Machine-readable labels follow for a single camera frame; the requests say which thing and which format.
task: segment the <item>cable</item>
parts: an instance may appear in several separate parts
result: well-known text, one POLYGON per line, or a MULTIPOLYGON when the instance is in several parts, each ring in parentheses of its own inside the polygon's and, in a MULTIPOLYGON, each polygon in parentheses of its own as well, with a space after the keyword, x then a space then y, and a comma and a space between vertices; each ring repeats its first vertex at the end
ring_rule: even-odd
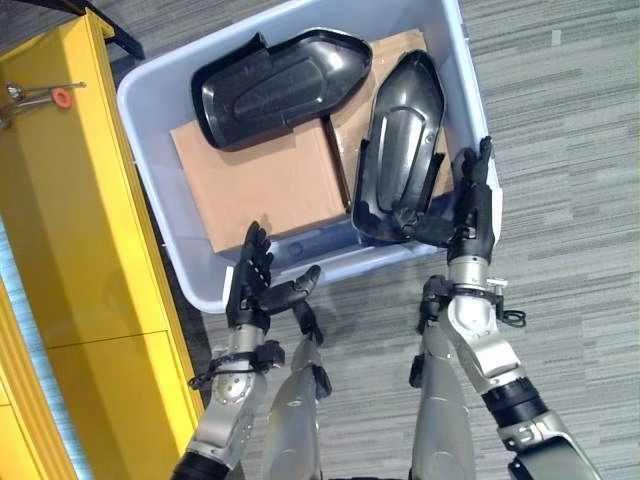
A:
POLYGON ((498 318, 498 320, 513 328, 524 328, 527 326, 527 314, 523 310, 504 310, 502 317, 498 318))
POLYGON ((504 297, 496 296, 496 318, 513 328, 524 328, 527 326, 527 314, 523 310, 505 310, 504 297))

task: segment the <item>brown cardboard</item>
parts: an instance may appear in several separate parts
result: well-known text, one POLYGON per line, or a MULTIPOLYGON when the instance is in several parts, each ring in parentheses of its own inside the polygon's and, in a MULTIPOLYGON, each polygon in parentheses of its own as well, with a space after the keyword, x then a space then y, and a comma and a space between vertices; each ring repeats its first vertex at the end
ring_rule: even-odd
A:
POLYGON ((240 245, 253 220, 274 235, 345 214, 320 120, 237 152, 211 147, 195 121, 171 136, 216 252, 240 245))
MULTIPOLYGON (((342 166, 345 183, 349 189, 349 198, 353 198, 356 181, 360 142, 369 132, 371 109, 378 86, 389 75, 403 53, 411 50, 427 48, 420 30, 408 30, 391 37, 371 43, 373 62, 371 72, 362 88, 355 96, 330 117, 327 133, 334 136, 330 139, 337 150, 342 166)), ((436 180, 433 196, 438 196, 453 188, 451 168, 444 131, 438 136, 436 151, 446 155, 436 180)))

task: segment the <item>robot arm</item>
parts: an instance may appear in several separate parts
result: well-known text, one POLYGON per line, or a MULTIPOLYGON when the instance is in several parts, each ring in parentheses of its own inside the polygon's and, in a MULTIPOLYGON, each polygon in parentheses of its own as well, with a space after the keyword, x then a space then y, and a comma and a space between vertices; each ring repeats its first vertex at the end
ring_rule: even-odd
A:
POLYGON ((491 140, 480 155, 467 151, 463 185, 447 241, 449 276, 425 287, 438 323, 454 345, 462 368, 498 425, 505 447, 516 453, 514 479, 601 480, 595 467, 562 423, 547 408, 496 322, 500 282, 488 278, 493 249, 491 190, 486 172, 491 140))
POLYGON ((194 389, 212 382, 211 400, 172 480, 224 480, 240 462, 253 420, 267 388, 265 373, 284 363, 278 342, 265 342, 271 315, 299 308, 314 288, 320 268, 296 281, 271 287, 273 254, 266 232, 254 222, 233 273, 226 314, 229 343, 207 372, 193 378, 194 389))

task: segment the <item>yellow cabinet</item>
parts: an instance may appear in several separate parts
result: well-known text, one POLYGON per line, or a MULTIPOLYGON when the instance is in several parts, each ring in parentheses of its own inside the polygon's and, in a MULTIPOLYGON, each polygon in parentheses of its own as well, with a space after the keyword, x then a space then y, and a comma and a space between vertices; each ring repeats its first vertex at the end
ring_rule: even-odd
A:
POLYGON ((164 332, 49 351, 96 478, 169 478, 193 426, 164 332))
POLYGON ((0 434, 0 478, 3 480, 42 478, 10 406, 0 407, 0 432, 2 432, 0 434))
POLYGON ((108 29, 88 14, 0 55, 2 85, 86 83, 72 90, 71 109, 46 105, 0 130, 0 211, 46 347, 167 323, 115 105, 108 29))
POLYGON ((87 12, 0 54, 0 84, 86 84, 71 109, 0 130, 0 215, 96 478, 160 479, 202 402, 118 117, 110 35, 87 12))
POLYGON ((2 365, 0 365, 0 407, 2 405, 9 405, 9 397, 7 397, 7 392, 5 391, 4 385, 2 384, 3 377, 4 377, 4 372, 2 371, 2 365))

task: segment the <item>plastic storage bin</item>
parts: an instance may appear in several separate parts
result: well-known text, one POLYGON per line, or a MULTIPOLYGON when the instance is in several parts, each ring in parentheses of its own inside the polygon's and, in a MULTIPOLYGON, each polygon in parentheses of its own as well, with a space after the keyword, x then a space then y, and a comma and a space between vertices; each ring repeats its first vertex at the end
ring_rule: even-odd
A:
MULTIPOLYGON (((120 84, 118 107, 169 257, 187 299, 205 312, 224 310, 225 286, 233 254, 214 253, 189 190, 169 132, 194 120, 190 80, 202 65, 261 32, 269 44, 302 30, 328 27, 377 40, 420 29, 445 90, 444 126, 450 152, 475 146, 487 134, 484 110, 465 28, 455 0, 294 0, 169 52, 133 70, 120 84)), ((494 230, 500 230, 502 195, 495 167, 494 230)), ((349 218, 322 228, 276 239, 274 283, 322 266, 321 282, 333 282, 427 255, 434 247, 408 243, 365 247, 349 218)))

